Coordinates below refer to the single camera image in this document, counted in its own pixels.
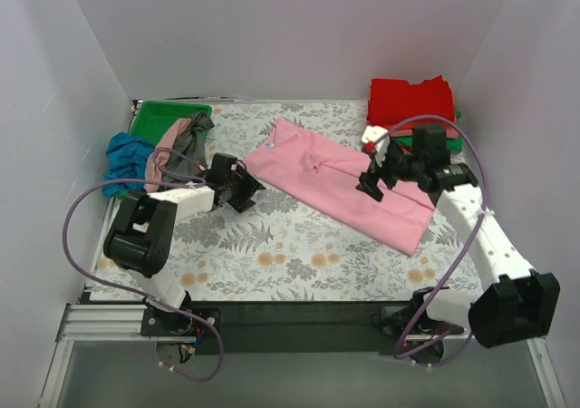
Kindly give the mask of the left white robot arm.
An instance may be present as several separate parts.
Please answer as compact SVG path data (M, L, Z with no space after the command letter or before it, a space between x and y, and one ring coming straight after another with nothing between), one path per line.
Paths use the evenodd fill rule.
M209 167L187 176L168 171L172 182L147 180L159 188L130 192L122 200L104 240L104 256L129 273L144 292L145 301L166 312L184 310L191 302L167 266L177 223L224 205L243 213L265 186L242 160L219 153Z

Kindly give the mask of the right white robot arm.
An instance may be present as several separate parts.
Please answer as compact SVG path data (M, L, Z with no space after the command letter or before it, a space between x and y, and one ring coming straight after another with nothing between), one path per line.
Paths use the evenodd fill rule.
M367 126L362 146L371 162L358 190L381 200L381 183L393 189L401 181L414 182L463 242L435 287L415 291L405 308L386 318L391 328L401 330L396 355L407 354L404 342L420 327L445 334L462 328L486 348L547 335L560 285L553 274L538 272L516 250L488 207L483 177L465 163L452 162L445 127L431 122L415 126L411 152L405 152L387 130ZM475 264L483 288L475 301L447 286L465 256Z

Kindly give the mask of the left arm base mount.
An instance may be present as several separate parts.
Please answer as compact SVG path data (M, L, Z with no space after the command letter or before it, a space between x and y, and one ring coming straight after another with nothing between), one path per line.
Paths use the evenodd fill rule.
M186 364L197 353L201 342L213 333L197 319L146 305L140 335L149 338L173 337L174 341L170 345L176 347L179 363Z

